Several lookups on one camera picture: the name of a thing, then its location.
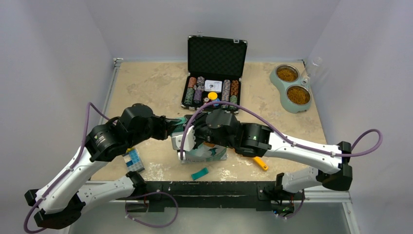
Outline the green pet food bag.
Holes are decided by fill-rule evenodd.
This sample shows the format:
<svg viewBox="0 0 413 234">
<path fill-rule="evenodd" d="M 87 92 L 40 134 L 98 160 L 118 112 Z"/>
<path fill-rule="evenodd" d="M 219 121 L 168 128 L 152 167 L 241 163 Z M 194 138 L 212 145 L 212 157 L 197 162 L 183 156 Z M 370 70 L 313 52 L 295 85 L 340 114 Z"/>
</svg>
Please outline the green pet food bag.
<svg viewBox="0 0 413 234">
<path fill-rule="evenodd" d="M 195 136 L 194 126 L 191 126 L 186 133 L 184 141 L 183 156 L 180 155 L 182 137 L 186 122 L 190 115 L 178 118 L 176 128 L 170 134 L 173 150 L 177 151 L 178 159 L 181 163 L 211 162 L 227 160 L 227 148 L 219 145 L 204 143 L 203 140 Z"/>
</svg>

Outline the yellow plastic scoop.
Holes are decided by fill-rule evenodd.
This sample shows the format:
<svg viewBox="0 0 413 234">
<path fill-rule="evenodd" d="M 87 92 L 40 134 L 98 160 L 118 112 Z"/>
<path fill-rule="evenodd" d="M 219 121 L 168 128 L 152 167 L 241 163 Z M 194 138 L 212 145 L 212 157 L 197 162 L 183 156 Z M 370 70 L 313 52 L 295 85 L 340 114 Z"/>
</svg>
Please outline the yellow plastic scoop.
<svg viewBox="0 0 413 234">
<path fill-rule="evenodd" d="M 267 164 L 260 157 L 254 157 L 252 159 L 263 171 L 268 170 Z"/>
</svg>

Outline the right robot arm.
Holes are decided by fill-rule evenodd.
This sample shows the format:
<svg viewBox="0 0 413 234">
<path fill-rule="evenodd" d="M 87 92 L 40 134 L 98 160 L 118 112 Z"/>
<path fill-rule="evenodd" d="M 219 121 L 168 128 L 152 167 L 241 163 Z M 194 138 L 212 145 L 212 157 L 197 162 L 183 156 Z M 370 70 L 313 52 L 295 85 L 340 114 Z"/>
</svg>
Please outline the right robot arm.
<svg viewBox="0 0 413 234">
<path fill-rule="evenodd" d="M 275 157 L 307 165 L 300 171 L 277 176 L 273 191 L 279 198 L 319 185 L 334 191 L 350 189 L 353 170 L 349 161 L 340 157 L 350 153 L 348 142 L 325 145 L 279 135 L 265 125 L 242 123 L 223 110 L 200 113 L 192 125 L 196 144 L 223 146 L 245 157 Z"/>
</svg>

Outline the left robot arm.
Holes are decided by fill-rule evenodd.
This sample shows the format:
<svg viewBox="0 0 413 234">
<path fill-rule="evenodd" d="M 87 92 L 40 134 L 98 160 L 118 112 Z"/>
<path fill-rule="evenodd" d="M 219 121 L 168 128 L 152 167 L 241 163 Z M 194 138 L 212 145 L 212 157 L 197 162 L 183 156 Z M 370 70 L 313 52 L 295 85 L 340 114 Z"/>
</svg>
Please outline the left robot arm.
<svg viewBox="0 0 413 234">
<path fill-rule="evenodd" d="M 178 118 L 157 116 L 144 104 L 126 108 L 122 115 L 84 130 L 80 147 L 70 162 L 43 188 L 28 190 L 30 206 L 38 232 L 60 230 L 76 222 L 88 210 L 118 198 L 140 199 L 151 196 L 147 183 L 137 172 L 89 189 L 85 183 L 101 168 L 129 148 L 150 138 L 167 139 L 180 125 Z"/>
</svg>

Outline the double steel pet bowl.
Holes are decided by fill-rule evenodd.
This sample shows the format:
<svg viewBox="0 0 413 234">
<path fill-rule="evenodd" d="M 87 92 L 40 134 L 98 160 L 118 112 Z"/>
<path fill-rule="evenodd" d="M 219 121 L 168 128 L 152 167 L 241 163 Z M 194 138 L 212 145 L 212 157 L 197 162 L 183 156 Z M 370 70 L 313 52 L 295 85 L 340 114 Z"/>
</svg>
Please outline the double steel pet bowl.
<svg viewBox="0 0 413 234">
<path fill-rule="evenodd" d="M 286 111 L 297 114 L 310 109 L 312 95 L 309 82 L 296 67 L 281 64 L 271 72 L 269 78 L 279 91 L 281 105 Z"/>
</svg>

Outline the toy brick block stack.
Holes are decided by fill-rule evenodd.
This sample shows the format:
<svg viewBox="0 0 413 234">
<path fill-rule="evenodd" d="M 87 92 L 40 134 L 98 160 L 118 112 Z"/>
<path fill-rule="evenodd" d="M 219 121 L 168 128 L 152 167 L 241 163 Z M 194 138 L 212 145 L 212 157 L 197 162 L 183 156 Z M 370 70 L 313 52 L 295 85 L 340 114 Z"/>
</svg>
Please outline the toy brick block stack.
<svg viewBox="0 0 413 234">
<path fill-rule="evenodd" d="M 145 170 L 143 162 L 138 154 L 138 151 L 135 148 L 129 148 L 122 155 L 128 171 L 131 172 L 142 172 Z"/>
</svg>

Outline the teal curved block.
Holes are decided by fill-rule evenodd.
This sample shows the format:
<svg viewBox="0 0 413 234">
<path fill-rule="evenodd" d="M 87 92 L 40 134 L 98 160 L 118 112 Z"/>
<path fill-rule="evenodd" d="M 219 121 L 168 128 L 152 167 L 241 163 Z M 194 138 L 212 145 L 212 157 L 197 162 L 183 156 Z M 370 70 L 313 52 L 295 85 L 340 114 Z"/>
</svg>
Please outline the teal curved block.
<svg viewBox="0 0 413 234">
<path fill-rule="evenodd" d="M 191 174 L 191 178 L 192 178 L 192 180 L 195 181 L 195 180 L 198 180 L 198 179 L 206 176 L 208 173 L 209 173 L 209 170 L 206 167 L 204 167 L 203 169 L 199 170 L 198 172 L 195 172 L 195 173 Z"/>
</svg>

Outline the black poker chip case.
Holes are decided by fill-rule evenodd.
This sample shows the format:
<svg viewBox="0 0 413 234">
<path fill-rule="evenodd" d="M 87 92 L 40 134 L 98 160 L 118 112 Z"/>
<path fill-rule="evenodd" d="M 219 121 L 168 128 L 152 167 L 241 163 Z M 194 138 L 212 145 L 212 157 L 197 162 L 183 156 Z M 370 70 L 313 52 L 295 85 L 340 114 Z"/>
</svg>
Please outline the black poker chip case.
<svg viewBox="0 0 413 234">
<path fill-rule="evenodd" d="M 241 39 L 190 35 L 187 46 L 188 75 L 181 107 L 197 110 L 206 104 L 208 94 L 215 92 L 217 98 L 209 99 L 214 104 L 206 111 L 220 108 L 237 114 L 238 108 L 216 102 L 240 104 L 247 46 L 248 42 Z"/>
</svg>

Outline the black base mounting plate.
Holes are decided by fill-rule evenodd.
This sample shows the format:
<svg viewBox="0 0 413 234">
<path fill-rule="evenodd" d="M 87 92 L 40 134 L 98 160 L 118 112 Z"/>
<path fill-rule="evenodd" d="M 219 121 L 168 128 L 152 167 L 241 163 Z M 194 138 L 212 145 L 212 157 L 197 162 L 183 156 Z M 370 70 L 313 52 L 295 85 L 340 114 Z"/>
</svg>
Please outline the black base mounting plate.
<svg viewBox="0 0 413 234">
<path fill-rule="evenodd" d="M 146 201 L 149 212 L 165 208 L 233 208 L 291 213 L 303 193 L 288 193 L 274 181 L 147 181 L 122 200 Z"/>
</svg>

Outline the clear glass jar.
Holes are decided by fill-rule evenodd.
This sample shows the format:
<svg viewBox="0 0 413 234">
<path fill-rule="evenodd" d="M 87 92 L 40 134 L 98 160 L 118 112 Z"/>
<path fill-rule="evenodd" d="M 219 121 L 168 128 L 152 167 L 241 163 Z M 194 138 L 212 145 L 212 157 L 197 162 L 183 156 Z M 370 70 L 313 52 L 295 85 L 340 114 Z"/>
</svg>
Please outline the clear glass jar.
<svg viewBox="0 0 413 234">
<path fill-rule="evenodd" d="M 301 85 L 307 87 L 310 85 L 311 81 L 318 76 L 322 65 L 321 57 L 309 58 L 304 63 L 304 70 L 301 72 Z"/>
</svg>

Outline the aluminium frame rail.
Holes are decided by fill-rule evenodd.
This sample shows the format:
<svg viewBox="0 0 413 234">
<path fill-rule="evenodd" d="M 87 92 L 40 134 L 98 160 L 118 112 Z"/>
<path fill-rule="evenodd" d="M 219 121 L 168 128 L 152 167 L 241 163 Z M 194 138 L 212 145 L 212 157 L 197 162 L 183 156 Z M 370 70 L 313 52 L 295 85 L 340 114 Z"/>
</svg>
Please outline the aluminium frame rail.
<svg viewBox="0 0 413 234">
<path fill-rule="evenodd" d="M 259 114 L 283 133 L 317 143 L 326 143 L 317 108 L 291 114 L 280 103 L 280 94 L 269 75 L 281 64 L 291 64 L 301 72 L 302 62 L 247 62 L 241 83 L 241 105 Z M 186 62 L 122 62 L 116 70 L 105 113 L 118 116 L 136 102 L 150 106 L 157 115 L 178 117 L 192 114 L 180 106 L 187 78 Z M 249 158 L 229 151 L 229 159 L 211 163 L 181 164 L 168 141 L 148 140 L 137 146 L 146 170 L 147 180 L 187 180 L 190 174 L 207 167 L 202 180 L 273 180 L 277 173 L 294 172 L 304 165 L 277 158 L 263 158 L 270 166 L 263 172 Z M 122 157 L 116 158 L 92 180 L 114 180 L 126 173 Z M 165 228 L 150 228 L 125 218 L 125 202 L 114 201 L 82 215 L 71 227 L 60 231 L 68 234 L 349 234 L 353 233 L 354 215 L 348 192 L 313 187 L 305 192 L 306 201 L 293 218 L 283 221 L 269 212 L 255 209 L 179 209 L 176 221 Z M 169 222 L 174 208 L 164 213 L 132 213 L 150 223 Z"/>
</svg>

